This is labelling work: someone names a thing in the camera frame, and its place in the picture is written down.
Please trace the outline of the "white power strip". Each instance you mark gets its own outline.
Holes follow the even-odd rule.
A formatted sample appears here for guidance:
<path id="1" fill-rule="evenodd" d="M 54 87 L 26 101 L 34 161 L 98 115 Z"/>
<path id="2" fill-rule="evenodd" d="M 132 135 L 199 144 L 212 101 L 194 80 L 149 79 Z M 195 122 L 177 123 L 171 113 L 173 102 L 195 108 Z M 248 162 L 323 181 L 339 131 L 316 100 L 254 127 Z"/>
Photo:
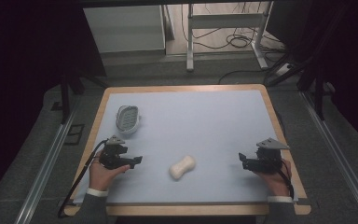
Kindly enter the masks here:
<path id="1" fill-rule="evenodd" d="M 282 76 L 287 73 L 293 66 L 290 63 L 283 64 L 279 69 L 275 71 L 276 76 Z"/>

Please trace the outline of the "white metal desk frame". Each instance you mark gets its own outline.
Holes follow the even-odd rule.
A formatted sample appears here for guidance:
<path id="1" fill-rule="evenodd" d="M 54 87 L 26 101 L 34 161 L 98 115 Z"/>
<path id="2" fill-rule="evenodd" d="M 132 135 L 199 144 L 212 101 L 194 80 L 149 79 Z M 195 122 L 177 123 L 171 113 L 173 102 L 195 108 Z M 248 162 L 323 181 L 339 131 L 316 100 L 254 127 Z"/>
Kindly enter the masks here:
<path id="1" fill-rule="evenodd" d="M 255 28 L 255 40 L 251 47 L 261 69 L 267 69 L 268 64 L 261 53 L 260 44 L 269 19 L 272 2 L 269 1 L 262 13 L 231 13 L 231 14 L 194 14 L 193 5 L 189 4 L 187 9 L 187 50 L 186 70 L 194 70 L 193 31 L 199 29 L 213 28 Z"/>

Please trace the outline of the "metal floor rail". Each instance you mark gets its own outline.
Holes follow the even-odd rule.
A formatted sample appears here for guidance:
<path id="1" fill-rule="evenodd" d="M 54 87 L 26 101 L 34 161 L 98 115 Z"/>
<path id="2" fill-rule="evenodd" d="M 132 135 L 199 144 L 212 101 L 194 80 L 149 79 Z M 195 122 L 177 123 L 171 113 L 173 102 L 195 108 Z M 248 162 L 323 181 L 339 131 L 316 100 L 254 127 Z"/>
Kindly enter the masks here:
<path id="1" fill-rule="evenodd" d="M 306 92 L 300 92 L 299 96 L 303 99 L 306 108 L 308 109 L 313 122 L 315 123 L 319 133 L 321 134 L 325 145 L 329 149 L 332 157 L 337 164 L 339 171 L 344 177 L 351 193 L 358 203 L 358 176 L 351 168 L 348 160 L 345 158 L 341 147 L 338 145 L 336 138 L 332 135 L 327 123 L 320 118 L 314 109 L 314 102 Z"/>
<path id="2" fill-rule="evenodd" d="M 74 102 L 73 111 L 69 113 L 68 119 L 59 126 L 14 224 L 30 224 L 56 160 L 61 152 L 65 136 L 68 134 L 69 128 L 72 125 L 77 108 L 78 102 Z"/>

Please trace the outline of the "pale blue table mat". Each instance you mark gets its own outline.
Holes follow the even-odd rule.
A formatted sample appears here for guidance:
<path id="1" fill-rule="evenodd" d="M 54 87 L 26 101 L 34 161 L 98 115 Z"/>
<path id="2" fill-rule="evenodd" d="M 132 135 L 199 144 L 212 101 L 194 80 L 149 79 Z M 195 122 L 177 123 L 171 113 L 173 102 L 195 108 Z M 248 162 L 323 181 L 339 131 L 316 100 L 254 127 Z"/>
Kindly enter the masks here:
<path id="1" fill-rule="evenodd" d="M 242 168 L 239 154 L 255 156 L 256 144 L 276 133 L 257 90 L 111 93 L 97 139 L 118 133 L 123 105 L 140 110 L 139 127 L 124 136 L 127 157 L 143 160 L 115 178 L 107 201 L 147 203 L 263 203 L 264 181 Z M 169 169 L 184 156 L 193 170 L 175 180 Z"/>

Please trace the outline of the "person's right hand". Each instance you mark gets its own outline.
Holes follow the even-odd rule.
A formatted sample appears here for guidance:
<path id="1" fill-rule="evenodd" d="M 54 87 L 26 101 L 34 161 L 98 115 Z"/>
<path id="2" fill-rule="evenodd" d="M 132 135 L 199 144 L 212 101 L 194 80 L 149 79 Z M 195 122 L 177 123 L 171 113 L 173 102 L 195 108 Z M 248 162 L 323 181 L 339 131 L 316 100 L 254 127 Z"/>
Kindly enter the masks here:
<path id="1" fill-rule="evenodd" d="M 285 159 L 282 159 L 282 169 L 281 172 L 283 173 L 284 177 L 280 175 L 280 173 L 276 174 L 263 174 L 263 173 L 256 173 L 260 176 L 267 184 L 269 190 L 272 192 L 274 196 L 290 196 L 290 190 L 286 185 L 285 180 L 290 180 L 292 177 L 291 172 L 291 162 Z"/>

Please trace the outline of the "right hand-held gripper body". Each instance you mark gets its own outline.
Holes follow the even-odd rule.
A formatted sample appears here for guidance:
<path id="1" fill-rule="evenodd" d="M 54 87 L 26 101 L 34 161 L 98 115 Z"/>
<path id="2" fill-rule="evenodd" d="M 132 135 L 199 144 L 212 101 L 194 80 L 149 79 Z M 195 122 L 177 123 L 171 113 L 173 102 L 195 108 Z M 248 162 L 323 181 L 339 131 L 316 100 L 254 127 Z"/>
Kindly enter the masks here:
<path id="1" fill-rule="evenodd" d="M 249 171 L 263 174 L 275 174 L 282 169 L 282 149 L 289 149 L 284 143 L 268 138 L 256 144 L 256 159 L 248 159 Z"/>

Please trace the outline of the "black stand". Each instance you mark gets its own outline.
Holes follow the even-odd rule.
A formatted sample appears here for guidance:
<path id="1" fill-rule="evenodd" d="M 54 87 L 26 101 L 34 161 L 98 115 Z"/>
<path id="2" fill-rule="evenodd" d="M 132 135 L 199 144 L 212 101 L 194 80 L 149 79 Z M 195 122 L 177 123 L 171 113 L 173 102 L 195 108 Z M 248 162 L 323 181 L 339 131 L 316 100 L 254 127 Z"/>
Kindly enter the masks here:
<path id="1" fill-rule="evenodd" d="M 62 98 L 62 121 L 61 124 L 69 120 L 71 114 L 69 91 L 75 95 L 81 95 L 85 92 L 85 87 L 81 78 L 85 78 L 104 90 L 109 85 L 99 79 L 105 77 L 106 72 L 102 59 L 86 60 L 78 62 L 75 58 L 60 57 L 57 62 L 60 71 L 60 88 Z"/>
<path id="2" fill-rule="evenodd" d="M 274 78 L 265 83 L 266 87 L 275 86 L 284 80 L 292 77 L 293 75 L 303 72 L 296 86 L 300 91 L 307 91 L 312 83 L 315 83 L 314 92 L 314 111 L 319 119 L 324 120 L 323 113 L 323 96 L 324 96 L 324 72 L 323 67 L 320 65 L 324 50 L 328 44 L 328 38 L 322 38 L 316 49 L 312 52 L 307 60 L 280 77 Z"/>

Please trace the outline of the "grey cabinet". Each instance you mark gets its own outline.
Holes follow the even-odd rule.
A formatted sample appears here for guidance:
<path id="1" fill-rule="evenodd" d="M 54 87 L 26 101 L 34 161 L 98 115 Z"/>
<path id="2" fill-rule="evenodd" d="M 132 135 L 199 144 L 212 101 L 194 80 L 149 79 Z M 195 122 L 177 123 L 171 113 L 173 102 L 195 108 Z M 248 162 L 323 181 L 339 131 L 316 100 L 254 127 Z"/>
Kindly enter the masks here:
<path id="1" fill-rule="evenodd" d="M 100 53 L 165 49 L 161 6 L 84 9 Z"/>

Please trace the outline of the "white bone-shaped toy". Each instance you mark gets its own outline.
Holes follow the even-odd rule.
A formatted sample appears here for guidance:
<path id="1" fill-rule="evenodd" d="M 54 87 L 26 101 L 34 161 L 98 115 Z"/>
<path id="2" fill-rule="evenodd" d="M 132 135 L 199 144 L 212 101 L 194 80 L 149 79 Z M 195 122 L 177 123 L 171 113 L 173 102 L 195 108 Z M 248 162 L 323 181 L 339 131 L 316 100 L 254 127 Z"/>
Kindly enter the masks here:
<path id="1" fill-rule="evenodd" d="M 184 156 L 179 162 L 172 165 L 169 169 L 173 179 L 180 179 L 183 174 L 193 170 L 196 166 L 196 160 L 192 156 Z"/>

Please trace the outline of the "person's left hand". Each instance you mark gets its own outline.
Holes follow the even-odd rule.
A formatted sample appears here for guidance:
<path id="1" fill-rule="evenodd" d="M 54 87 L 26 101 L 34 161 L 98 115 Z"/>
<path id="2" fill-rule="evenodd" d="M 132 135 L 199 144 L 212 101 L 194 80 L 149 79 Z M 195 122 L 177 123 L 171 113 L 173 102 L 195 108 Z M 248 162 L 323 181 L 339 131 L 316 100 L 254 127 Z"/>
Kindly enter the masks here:
<path id="1" fill-rule="evenodd" d="M 130 169 L 129 165 L 120 166 L 116 169 L 106 169 L 100 163 L 101 153 L 98 152 L 89 166 L 89 187 L 99 191 L 107 191 L 114 178 Z"/>

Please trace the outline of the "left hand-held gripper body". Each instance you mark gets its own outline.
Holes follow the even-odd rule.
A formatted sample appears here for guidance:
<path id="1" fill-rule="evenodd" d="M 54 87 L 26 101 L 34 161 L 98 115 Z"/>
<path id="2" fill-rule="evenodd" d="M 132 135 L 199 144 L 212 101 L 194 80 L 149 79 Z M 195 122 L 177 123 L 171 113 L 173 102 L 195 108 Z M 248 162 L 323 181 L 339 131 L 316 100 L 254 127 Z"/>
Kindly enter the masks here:
<path id="1" fill-rule="evenodd" d="M 121 158 L 121 154 L 125 154 L 128 151 L 127 147 L 124 147 L 125 141 L 113 135 L 109 138 L 102 150 L 99 158 L 100 164 L 106 169 L 113 170 L 118 167 L 129 165 L 131 169 L 134 168 L 134 159 Z"/>

